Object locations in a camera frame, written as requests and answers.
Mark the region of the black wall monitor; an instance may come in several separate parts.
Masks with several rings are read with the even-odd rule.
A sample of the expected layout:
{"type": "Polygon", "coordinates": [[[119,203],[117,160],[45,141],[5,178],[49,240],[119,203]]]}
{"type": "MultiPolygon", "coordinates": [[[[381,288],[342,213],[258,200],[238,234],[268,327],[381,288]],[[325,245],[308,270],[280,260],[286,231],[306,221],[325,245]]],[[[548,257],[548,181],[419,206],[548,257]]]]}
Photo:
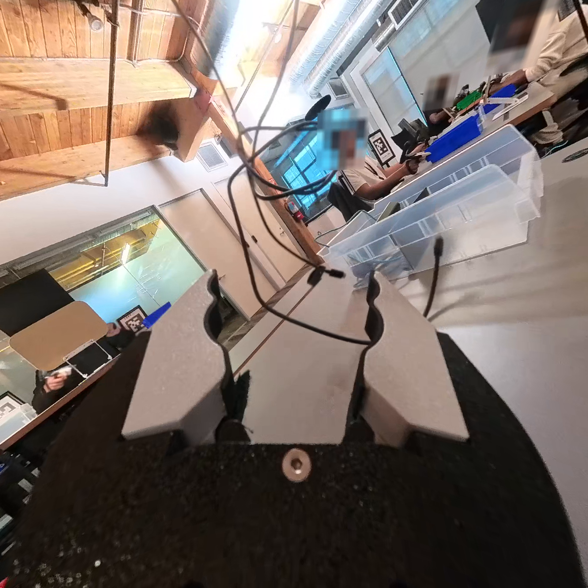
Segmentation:
{"type": "Polygon", "coordinates": [[[74,302],[45,269],[1,288],[1,332],[12,336],[74,302]]]}

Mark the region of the paned window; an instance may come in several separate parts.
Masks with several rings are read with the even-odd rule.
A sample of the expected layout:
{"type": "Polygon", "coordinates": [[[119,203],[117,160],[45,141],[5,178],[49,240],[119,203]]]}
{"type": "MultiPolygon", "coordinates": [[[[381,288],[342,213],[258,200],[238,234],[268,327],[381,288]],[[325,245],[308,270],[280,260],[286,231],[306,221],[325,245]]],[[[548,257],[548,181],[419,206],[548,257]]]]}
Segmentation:
{"type": "Polygon", "coordinates": [[[273,141],[261,155],[274,180],[295,193],[290,199],[303,214],[305,224],[331,207],[327,194],[336,176],[317,164],[317,132],[297,131],[273,141]]]}

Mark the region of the black metal rod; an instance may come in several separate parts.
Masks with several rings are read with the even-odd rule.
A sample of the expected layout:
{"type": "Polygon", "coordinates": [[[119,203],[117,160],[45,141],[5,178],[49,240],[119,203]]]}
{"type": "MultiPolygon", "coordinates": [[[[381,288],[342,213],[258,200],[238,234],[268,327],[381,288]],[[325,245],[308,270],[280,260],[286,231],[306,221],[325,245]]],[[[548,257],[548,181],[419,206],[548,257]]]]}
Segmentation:
{"type": "Polygon", "coordinates": [[[119,34],[119,10],[120,1],[111,1],[111,9],[107,12],[107,21],[110,25],[109,33],[109,69],[108,69],[108,87],[107,87],[107,122],[106,122],[106,139],[105,139],[105,163],[102,176],[104,187],[109,186],[109,175],[111,171],[111,152],[112,152],[112,129],[114,119],[114,98],[115,98],[115,79],[116,79],[116,60],[119,34]]]}

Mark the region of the silver ventilation duct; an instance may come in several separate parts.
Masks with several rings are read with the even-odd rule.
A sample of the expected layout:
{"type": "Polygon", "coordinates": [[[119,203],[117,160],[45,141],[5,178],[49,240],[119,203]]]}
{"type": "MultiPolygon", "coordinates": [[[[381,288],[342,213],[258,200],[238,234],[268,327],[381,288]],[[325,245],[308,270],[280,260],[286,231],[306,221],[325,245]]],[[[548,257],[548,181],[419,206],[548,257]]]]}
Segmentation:
{"type": "Polygon", "coordinates": [[[389,21],[394,1],[327,1],[289,59],[285,85],[290,92],[317,98],[353,50],[389,21]]]}

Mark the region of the clear plastic bin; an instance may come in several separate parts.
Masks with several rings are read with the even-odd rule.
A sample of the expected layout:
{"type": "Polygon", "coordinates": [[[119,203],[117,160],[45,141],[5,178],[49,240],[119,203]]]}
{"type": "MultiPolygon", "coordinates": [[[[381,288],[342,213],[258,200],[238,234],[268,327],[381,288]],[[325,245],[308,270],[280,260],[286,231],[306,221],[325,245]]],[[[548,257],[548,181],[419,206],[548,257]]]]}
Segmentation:
{"type": "Polygon", "coordinates": [[[436,164],[426,164],[424,171],[402,181],[388,196],[376,201],[370,214],[377,217],[391,203],[406,208],[425,189],[433,195],[489,165],[499,167],[518,187],[528,191],[534,202],[543,197],[545,186],[538,153],[515,127],[506,125],[436,164]]]}
{"type": "Polygon", "coordinates": [[[444,187],[385,219],[366,221],[360,231],[327,246],[330,266],[348,271],[356,287],[378,271],[388,280],[432,269],[437,238],[441,265],[451,265],[527,240],[528,224],[540,217],[543,178],[521,166],[517,182],[496,165],[444,187]]]}

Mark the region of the black oval fixture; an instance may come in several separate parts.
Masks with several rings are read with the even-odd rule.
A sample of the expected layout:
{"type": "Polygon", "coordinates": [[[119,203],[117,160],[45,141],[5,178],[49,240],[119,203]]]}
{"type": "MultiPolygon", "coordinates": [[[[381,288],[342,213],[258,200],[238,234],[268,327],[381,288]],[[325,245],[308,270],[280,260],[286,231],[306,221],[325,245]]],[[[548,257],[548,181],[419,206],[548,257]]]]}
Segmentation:
{"type": "Polygon", "coordinates": [[[330,94],[326,94],[325,96],[321,96],[312,105],[312,107],[306,112],[304,120],[306,122],[312,122],[312,121],[317,120],[319,114],[327,109],[331,100],[332,100],[332,96],[330,94]]]}

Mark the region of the wooden post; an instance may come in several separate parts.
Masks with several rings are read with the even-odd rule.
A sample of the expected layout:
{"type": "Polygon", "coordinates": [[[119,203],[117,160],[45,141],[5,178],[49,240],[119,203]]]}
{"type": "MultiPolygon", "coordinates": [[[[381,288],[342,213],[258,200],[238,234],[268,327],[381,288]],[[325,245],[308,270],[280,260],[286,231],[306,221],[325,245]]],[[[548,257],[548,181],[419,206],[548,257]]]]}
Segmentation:
{"type": "MultiPolygon", "coordinates": [[[[230,117],[219,96],[210,99],[206,113],[232,151],[239,157],[253,154],[252,143],[245,136],[239,136],[238,125],[230,117]]],[[[254,170],[252,180],[247,175],[247,168],[239,172],[237,177],[240,182],[238,213],[239,218],[245,220],[247,231],[254,234],[256,219],[276,244],[313,263],[322,263],[318,254],[319,245],[313,240],[304,222],[292,217],[287,206],[287,197],[276,189],[276,182],[260,157],[255,157],[251,166],[254,170]]]]}

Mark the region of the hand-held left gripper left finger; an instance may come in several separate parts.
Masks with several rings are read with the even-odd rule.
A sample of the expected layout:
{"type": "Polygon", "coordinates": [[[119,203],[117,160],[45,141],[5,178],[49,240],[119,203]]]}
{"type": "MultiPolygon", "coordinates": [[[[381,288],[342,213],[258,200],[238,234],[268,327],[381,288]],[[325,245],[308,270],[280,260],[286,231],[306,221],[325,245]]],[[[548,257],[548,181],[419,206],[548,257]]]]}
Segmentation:
{"type": "Polygon", "coordinates": [[[251,442],[243,418],[251,373],[237,379],[222,330],[221,292],[208,270],[149,330],[122,436],[179,433],[189,446],[251,442]]]}

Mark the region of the wall vent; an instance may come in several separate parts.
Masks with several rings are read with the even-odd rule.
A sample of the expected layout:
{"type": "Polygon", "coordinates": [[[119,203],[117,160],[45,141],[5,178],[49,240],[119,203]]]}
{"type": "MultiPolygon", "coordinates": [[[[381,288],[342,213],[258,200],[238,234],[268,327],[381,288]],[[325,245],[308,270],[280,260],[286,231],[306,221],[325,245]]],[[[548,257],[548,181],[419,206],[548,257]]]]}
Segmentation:
{"type": "Polygon", "coordinates": [[[208,173],[225,168],[229,163],[223,149],[215,141],[202,142],[196,152],[196,158],[208,173]]]}

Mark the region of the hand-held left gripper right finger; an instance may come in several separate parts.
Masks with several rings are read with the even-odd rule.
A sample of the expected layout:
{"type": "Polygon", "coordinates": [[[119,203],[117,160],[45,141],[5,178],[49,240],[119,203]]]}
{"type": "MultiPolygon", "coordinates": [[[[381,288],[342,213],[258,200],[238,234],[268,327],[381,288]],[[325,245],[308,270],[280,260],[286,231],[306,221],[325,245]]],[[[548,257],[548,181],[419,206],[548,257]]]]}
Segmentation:
{"type": "Polygon", "coordinates": [[[350,398],[350,440],[402,447],[425,433],[465,442],[465,418],[436,329],[380,272],[366,292],[368,344],[350,398]]]}

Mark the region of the small blue bin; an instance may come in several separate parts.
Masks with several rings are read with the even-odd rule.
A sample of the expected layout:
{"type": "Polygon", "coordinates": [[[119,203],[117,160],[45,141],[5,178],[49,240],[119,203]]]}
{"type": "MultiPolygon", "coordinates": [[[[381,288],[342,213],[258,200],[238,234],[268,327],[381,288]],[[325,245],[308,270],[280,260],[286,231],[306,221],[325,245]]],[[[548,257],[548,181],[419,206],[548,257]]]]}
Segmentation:
{"type": "Polygon", "coordinates": [[[158,307],[157,310],[155,310],[154,312],[148,314],[142,321],[142,326],[145,329],[151,329],[154,324],[156,324],[156,322],[163,317],[163,315],[170,310],[171,308],[171,303],[170,302],[166,302],[165,304],[161,305],[160,307],[158,307]]]}

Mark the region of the beige door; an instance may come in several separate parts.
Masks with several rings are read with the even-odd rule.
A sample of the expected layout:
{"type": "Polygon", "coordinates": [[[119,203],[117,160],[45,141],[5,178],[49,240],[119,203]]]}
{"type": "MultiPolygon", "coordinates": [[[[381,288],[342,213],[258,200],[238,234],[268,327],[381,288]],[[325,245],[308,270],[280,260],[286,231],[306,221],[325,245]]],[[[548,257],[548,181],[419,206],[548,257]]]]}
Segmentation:
{"type": "Polygon", "coordinates": [[[302,249],[292,242],[291,234],[281,226],[269,203],[254,198],[246,173],[239,173],[233,180],[231,192],[247,242],[254,246],[251,255],[256,256],[257,263],[271,266],[283,282],[288,282],[302,270],[303,262],[285,249],[303,256],[302,249]]]}
{"type": "Polygon", "coordinates": [[[238,232],[202,189],[160,207],[171,228],[207,269],[215,269],[222,293],[245,319],[262,305],[254,295],[238,232]]]}

